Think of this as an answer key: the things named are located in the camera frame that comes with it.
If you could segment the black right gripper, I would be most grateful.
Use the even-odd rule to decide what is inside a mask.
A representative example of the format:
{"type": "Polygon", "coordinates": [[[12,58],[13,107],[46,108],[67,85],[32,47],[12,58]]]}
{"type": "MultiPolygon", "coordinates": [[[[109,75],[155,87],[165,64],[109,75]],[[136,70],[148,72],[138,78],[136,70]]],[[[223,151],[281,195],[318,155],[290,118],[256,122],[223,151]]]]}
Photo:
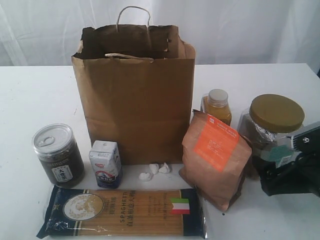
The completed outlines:
{"type": "Polygon", "coordinates": [[[279,168],[262,160],[259,168],[262,190],[268,196],[311,193],[320,197],[320,124],[312,123],[291,132],[289,146],[299,154],[279,168]]]}

